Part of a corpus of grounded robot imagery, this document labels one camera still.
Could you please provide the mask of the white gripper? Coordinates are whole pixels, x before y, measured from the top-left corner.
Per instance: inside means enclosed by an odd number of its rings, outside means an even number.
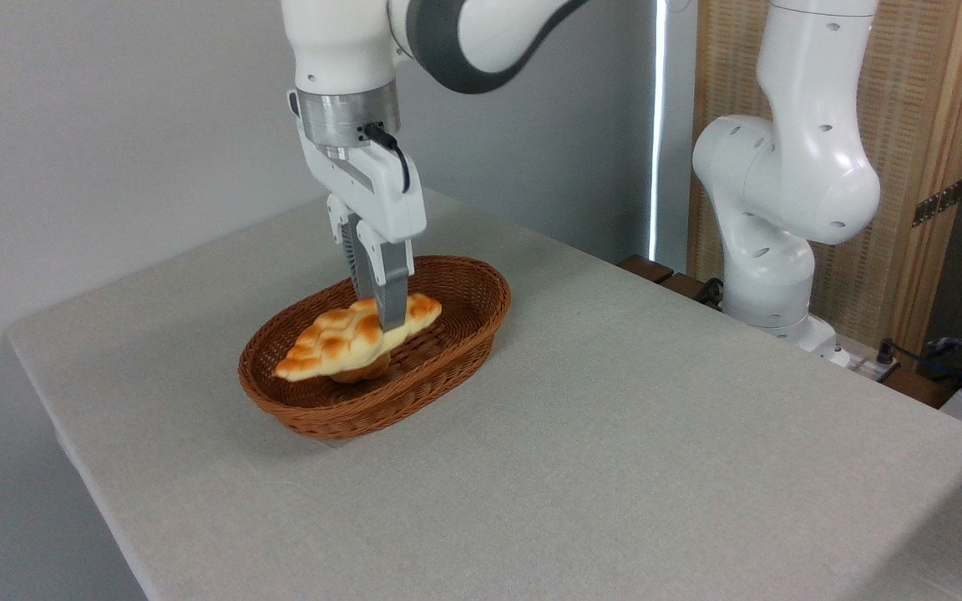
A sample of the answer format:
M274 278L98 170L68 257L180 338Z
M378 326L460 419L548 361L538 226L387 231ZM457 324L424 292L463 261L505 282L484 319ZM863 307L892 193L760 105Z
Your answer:
M416 165L370 140L340 148L344 159L333 159L306 137L304 126L297 129L306 166L332 193L328 216L352 288L358 300L377 301L383 331L396 330L405 323L408 279L415 274L411 239L427 228Z

